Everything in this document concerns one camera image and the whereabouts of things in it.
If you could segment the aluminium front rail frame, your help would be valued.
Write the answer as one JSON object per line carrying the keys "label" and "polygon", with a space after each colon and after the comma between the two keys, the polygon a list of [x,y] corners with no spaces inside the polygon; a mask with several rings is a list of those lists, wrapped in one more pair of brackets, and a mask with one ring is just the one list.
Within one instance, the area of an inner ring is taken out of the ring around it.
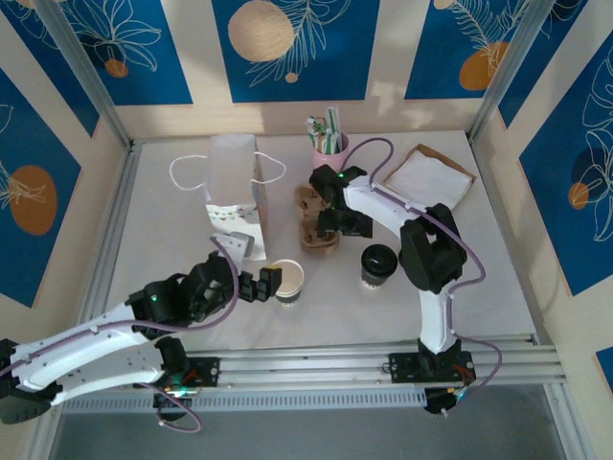
{"label": "aluminium front rail frame", "polygon": [[[341,388],[371,388],[393,384],[413,387],[463,386],[459,382],[392,383],[389,355],[416,353],[414,340],[376,344],[322,347],[247,349],[189,352],[189,357],[218,357],[220,373],[216,387],[170,389],[167,375],[157,377],[152,363],[160,356],[156,348],[132,348],[82,366],[61,378],[70,398],[137,385],[147,378],[153,384],[188,398],[201,390],[283,391]],[[468,364],[476,380],[468,386],[485,384],[549,384],[566,380],[553,345],[539,345],[530,335],[478,337],[462,343],[470,352]]]}

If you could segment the black controller board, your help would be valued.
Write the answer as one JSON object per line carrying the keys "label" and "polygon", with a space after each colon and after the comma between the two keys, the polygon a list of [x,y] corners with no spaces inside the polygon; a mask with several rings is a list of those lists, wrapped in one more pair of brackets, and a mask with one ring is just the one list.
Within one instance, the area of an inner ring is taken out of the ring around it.
{"label": "black controller board", "polygon": [[424,409],[433,415],[447,416],[448,412],[458,405],[467,389],[467,385],[425,388]]}
{"label": "black controller board", "polygon": [[154,392],[153,407],[156,409],[156,418],[159,426],[167,426],[175,423],[185,416],[194,418],[191,410],[185,405],[185,401],[169,394],[162,387],[151,385]]}

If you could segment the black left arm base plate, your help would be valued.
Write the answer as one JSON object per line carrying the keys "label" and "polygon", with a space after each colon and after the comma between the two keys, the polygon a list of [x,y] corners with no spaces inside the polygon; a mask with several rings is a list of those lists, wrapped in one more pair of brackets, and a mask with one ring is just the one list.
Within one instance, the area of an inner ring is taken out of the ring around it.
{"label": "black left arm base plate", "polygon": [[216,387],[219,365],[218,357],[189,357],[186,365],[165,377],[164,384],[170,389]]}

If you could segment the white paper carrier bag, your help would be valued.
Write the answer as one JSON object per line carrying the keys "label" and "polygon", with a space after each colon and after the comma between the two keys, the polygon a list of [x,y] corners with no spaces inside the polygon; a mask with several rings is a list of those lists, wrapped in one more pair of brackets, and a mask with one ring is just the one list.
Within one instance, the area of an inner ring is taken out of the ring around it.
{"label": "white paper carrier bag", "polygon": [[215,233],[249,238],[248,261],[267,259],[266,186],[285,174],[285,163],[260,151],[256,136],[244,133],[215,135],[206,154],[178,157],[169,165],[177,189],[203,192]]}

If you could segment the black plastic cup lid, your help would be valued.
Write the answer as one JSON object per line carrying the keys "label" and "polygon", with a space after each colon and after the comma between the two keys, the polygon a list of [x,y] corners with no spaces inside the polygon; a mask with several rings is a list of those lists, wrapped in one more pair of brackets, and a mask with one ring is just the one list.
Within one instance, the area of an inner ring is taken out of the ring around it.
{"label": "black plastic cup lid", "polygon": [[389,278],[397,270],[397,265],[396,253],[384,244],[372,244],[361,255],[362,269],[373,277]]}

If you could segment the aluminium frame post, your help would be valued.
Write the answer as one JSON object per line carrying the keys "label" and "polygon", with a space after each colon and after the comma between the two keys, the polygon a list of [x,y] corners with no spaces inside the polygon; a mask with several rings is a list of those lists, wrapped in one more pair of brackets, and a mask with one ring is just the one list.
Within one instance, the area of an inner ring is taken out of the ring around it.
{"label": "aluminium frame post", "polygon": [[471,147],[480,138],[499,103],[506,95],[554,3],[555,0],[530,0],[528,2],[526,14],[520,21],[507,52],[485,92],[473,124],[466,134]]}
{"label": "aluminium frame post", "polygon": [[115,104],[60,5],[55,0],[33,0],[33,4],[88,99],[106,121],[119,144],[131,151],[132,140],[115,109]]}

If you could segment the brown paper stick packet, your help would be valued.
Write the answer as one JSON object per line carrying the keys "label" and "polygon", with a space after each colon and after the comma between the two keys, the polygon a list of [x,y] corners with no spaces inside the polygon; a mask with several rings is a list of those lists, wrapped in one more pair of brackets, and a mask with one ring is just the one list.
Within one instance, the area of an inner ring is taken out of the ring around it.
{"label": "brown paper stick packet", "polygon": [[344,137],[339,132],[315,132],[311,135],[315,150],[323,155],[332,156],[341,153],[344,147]]}

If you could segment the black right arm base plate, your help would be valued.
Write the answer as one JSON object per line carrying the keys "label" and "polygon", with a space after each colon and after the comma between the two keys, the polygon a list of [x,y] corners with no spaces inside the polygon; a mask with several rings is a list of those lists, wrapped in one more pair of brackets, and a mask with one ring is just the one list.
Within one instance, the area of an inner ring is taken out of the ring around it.
{"label": "black right arm base plate", "polygon": [[393,353],[389,355],[392,383],[444,383],[459,382],[469,385],[476,380],[475,370],[468,366],[473,361],[470,352],[442,357],[420,353]]}

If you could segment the pink cylindrical holder cup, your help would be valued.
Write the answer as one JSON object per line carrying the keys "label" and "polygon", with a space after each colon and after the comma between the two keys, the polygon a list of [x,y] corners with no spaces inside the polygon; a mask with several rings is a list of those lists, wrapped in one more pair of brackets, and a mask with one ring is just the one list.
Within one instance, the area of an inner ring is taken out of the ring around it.
{"label": "pink cylindrical holder cup", "polygon": [[328,165],[330,166],[336,173],[340,173],[343,165],[345,164],[346,159],[349,156],[350,152],[350,141],[346,133],[341,134],[342,147],[343,149],[336,154],[326,155],[319,152],[317,149],[313,151],[312,155],[312,165],[313,169],[317,169],[321,166]]}

